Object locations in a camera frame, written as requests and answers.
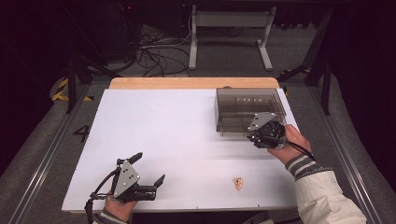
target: small object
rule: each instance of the small object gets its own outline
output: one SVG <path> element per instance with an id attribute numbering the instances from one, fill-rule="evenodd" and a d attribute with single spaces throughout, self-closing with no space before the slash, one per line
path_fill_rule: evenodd
<path id="1" fill-rule="evenodd" d="M 237 190 L 240 190 L 240 189 L 242 188 L 243 184 L 244 184 L 244 179 L 242 179 L 242 178 L 235 178 L 235 179 L 233 180 L 233 182 L 235 183 L 235 188 L 236 188 Z"/>

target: wooden edge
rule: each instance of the wooden edge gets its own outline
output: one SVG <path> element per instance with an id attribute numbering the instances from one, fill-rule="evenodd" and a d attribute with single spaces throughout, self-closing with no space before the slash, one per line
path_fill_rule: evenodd
<path id="1" fill-rule="evenodd" d="M 112 90 L 279 88 L 273 77 L 116 77 Z"/>

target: metal rail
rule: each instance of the metal rail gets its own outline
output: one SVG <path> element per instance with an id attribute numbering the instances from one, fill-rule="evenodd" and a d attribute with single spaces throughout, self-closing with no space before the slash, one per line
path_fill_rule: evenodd
<path id="1" fill-rule="evenodd" d="M 355 162 L 350 157 L 347 149 L 344 147 L 341 139 L 337 133 L 335 125 L 330 116 L 325 115 L 321 103 L 320 103 L 320 94 L 315 87 L 308 87 L 308 91 L 315 103 L 316 108 L 319 111 L 321 118 L 327 126 L 329 134 L 332 138 L 335 148 L 335 154 L 343 166 L 344 171 L 346 172 L 346 177 L 349 180 L 349 184 L 352 187 L 356 198 L 361 206 L 361 211 L 364 215 L 366 215 L 368 223 L 372 224 L 381 224 L 382 221 L 379 218 L 379 214 L 376 212 L 375 207 L 373 205 L 372 200 L 367 192 L 367 189 L 364 185 L 364 182 L 361 178 L 361 174 L 359 173 Z"/>
<path id="2" fill-rule="evenodd" d="M 37 196 L 37 193 L 40 191 L 41 186 L 43 185 L 44 180 L 46 179 L 47 174 L 50 171 L 50 167 L 53 164 L 56 155 L 58 154 L 61 148 L 62 142 L 64 140 L 64 136 L 69 128 L 69 125 L 73 120 L 74 116 L 76 115 L 76 112 L 78 111 L 81 102 L 84 100 L 84 97 L 87 95 L 89 88 L 90 88 L 89 85 L 83 85 L 79 90 L 77 103 L 74 109 L 70 112 L 70 114 L 65 115 L 60 129 L 58 130 L 54 139 L 52 140 L 49 149 L 47 150 L 47 153 L 44 156 L 42 162 L 35 171 L 32 180 L 29 183 L 28 188 L 21 197 L 21 200 L 17 208 L 15 209 L 14 214 L 9 220 L 8 224 L 23 223 L 23 221 L 25 220 L 30 210 L 30 207 L 35 201 L 35 197 Z"/>

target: table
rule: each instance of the table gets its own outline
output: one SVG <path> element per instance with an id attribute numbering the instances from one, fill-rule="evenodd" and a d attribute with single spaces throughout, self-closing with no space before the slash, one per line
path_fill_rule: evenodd
<path id="1" fill-rule="evenodd" d="M 115 168 L 116 159 L 138 151 L 143 152 L 134 165 L 141 175 L 139 184 L 152 185 L 163 174 L 166 178 L 156 200 L 139 203 L 136 212 L 295 207 L 294 180 L 281 162 L 245 136 L 224 138 L 216 133 L 214 88 L 224 86 L 278 88 L 275 79 L 266 77 L 115 78 L 98 108 L 63 210 L 83 212 L 90 193 Z M 283 91 L 278 92 L 286 122 L 296 125 Z M 236 177 L 245 180 L 239 191 L 233 185 Z M 95 201 L 93 210 L 103 205 Z"/>

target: striped sleeve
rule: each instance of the striped sleeve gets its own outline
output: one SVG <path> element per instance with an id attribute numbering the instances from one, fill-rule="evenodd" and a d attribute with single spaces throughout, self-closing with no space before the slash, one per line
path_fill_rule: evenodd
<path id="1" fill-rule="evenodd" d="M 311 158 L 304 154 L 293 158 L 285 164 L 286 169 L 294 176 L 294 180 L 303 178 L 304 176 L 324 172 L 332 171 L 330 167 L 321 167 Z"/>

